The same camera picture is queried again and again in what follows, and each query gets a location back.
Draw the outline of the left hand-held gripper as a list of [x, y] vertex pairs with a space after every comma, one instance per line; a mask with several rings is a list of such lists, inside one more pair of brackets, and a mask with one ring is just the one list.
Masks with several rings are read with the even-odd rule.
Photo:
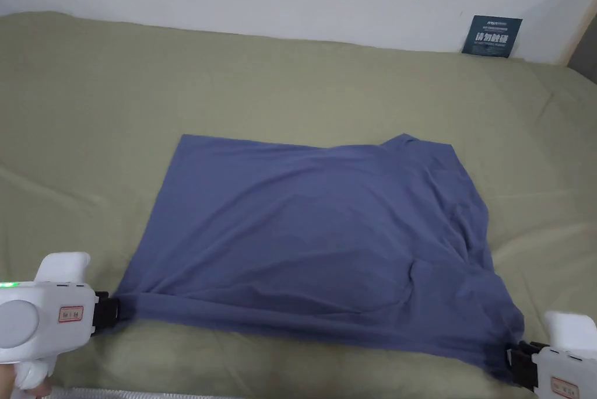
[[121, 302], [85, 282], [90, 254], [52, 253], [32, 281], [1, 282], [1, 364], [15, 370], [13, 392], [51, 376], [57, 356], [118, 324]]

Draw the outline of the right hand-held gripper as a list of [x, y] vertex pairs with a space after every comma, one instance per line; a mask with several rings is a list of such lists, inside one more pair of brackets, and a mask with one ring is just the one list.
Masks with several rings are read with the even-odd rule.
[[548, 311], [550, 342], [521, 341], [505, 359], [517, 385], [537, 398], [596, 398], [596, 324], [589, 316]]

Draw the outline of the person's left hand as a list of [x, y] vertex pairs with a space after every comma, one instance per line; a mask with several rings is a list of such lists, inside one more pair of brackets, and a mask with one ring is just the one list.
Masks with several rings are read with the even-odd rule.
[[[1, 398], [10, 398], [15, 390], [16, 371], [13, 365], [1, 364]], [[30, 390], [22, 390], [25, 395], [35, 398], [48, 397], [52, 393], [52, 386], [48, 380]]]

